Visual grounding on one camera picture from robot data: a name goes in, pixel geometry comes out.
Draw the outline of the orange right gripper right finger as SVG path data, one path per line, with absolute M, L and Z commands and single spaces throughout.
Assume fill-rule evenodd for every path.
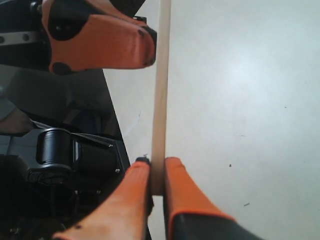
M 188 174 L 182 161 L 164 161 L 163 210 L 168 240 L 257 240 L 259 237 L 239 225 L 216 207 Z

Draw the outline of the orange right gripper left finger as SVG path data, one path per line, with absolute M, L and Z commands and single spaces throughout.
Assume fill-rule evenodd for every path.
M 139 157 L 114 192 L 90 215 L 54 240 L 145 240 L 152 209 L 150 161 Z

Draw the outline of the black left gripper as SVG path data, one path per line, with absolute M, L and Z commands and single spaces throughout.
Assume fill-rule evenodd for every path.
M 70 74 L 143 69 L 155 63 L 157 32 L 124 0 L 3 0 L 2 65 Z

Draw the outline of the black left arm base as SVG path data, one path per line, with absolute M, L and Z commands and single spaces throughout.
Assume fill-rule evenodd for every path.
M 50 240 L 97 208 L 129 167 L 101 69 L 1 66 L 1 239 Z

